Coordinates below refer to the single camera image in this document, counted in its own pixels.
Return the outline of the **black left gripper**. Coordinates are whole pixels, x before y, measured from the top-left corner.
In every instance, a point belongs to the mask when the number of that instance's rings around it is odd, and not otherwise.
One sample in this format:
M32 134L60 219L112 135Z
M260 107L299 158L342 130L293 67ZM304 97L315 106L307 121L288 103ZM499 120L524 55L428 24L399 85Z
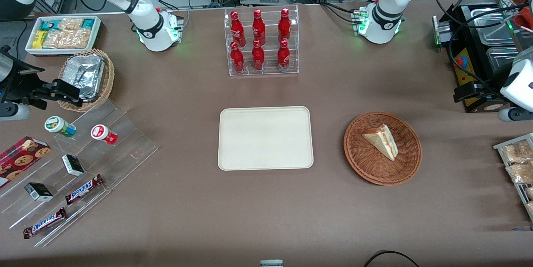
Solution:
M454 102L461 102L468 98L491 98L493 100L508 101L501 93L506 79L491 79L488 81L473 80L454 89Z

